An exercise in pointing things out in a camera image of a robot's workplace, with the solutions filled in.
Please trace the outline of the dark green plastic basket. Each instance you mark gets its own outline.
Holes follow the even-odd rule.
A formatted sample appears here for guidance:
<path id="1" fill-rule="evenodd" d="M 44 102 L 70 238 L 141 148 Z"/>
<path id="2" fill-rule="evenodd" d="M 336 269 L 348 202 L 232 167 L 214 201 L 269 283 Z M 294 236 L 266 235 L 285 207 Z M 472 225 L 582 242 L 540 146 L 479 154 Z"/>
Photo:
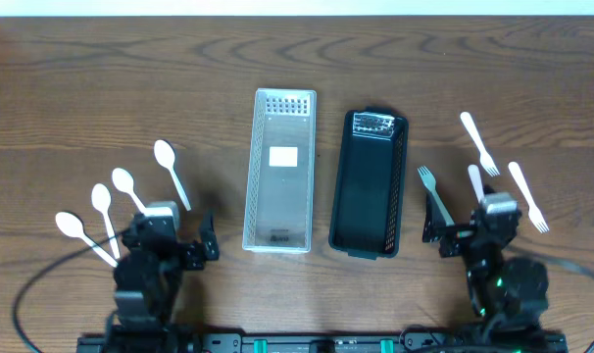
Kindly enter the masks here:
<path id="1" fill-rule="evenodd" d="M 346 113 L 328 243 L 351 257 L 399 251 L 409 124 L 390 108 Z"/>

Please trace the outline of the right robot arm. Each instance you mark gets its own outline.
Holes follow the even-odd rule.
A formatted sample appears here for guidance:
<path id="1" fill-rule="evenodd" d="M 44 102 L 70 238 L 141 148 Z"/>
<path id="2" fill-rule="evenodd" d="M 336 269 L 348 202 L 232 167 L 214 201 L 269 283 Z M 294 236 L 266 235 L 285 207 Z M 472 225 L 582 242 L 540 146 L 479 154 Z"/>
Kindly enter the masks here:
<path id="1" fill-rule="evenodd" d="M 503 256 L 520 218 L 511 194 L 493 192 L 480 200 L 467 224 L 448 225 L 436 198 L 426 196 L 422 241 L 437 242 L 442 258 L 463 259 L 470 302 L 482 318 L 478 337 L 483 342 L 502 332 L 538 329 L 549 307 L 546 267 L 530 258 Z"/>

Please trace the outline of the mint green plastic fork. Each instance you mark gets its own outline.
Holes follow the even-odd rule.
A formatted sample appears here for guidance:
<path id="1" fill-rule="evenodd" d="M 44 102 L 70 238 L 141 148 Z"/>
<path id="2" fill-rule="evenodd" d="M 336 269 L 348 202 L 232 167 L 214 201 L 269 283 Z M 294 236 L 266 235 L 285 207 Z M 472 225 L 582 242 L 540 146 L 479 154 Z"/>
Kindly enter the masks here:
<path id="1" fill-rule="evenodd" d="M 446 209 L 445 205 L 443 204 L 437 190 L 436 190 L 436 180 L 432 172 L 426 166 L 418 167 L 418 173 L 421 177 L 421 181 L 428 191 L 428 193 L 434 198 L 435 204 L 442 215 L 445 224 L 447 226 L 452 226 L 455 222 L 450 216 L 448 210 Z"/>

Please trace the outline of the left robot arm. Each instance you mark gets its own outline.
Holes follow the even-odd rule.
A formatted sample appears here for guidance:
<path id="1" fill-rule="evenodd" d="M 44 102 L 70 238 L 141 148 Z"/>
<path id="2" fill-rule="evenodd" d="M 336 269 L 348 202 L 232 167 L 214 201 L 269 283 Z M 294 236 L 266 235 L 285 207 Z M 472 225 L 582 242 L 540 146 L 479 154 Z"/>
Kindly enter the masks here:
<path id="1" fill-rule="evenodd" d="M 214 213 L 198 227 L 199 240 L 177 240 L 173 216 L 136 214 L 122 231 L 129 253 L 114 269 L 115 302 L 123 328 L 132 332 L 186 332 L 172 322 L 185 271 L 202 271 L 220 258 Z"/>

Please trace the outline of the pale pink plastic fork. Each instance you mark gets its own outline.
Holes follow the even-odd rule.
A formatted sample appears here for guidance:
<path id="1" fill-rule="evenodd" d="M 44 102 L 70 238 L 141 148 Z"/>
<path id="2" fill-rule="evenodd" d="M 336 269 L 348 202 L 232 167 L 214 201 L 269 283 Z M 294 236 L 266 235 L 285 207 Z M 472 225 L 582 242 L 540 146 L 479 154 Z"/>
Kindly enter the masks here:
<path id="1" fill-rule="evenodd" d="M 477 165 L 469 165 L 468 174 L 477 202 L 481 203 L 485 197 L 485 194 L 479 167 Z"/>

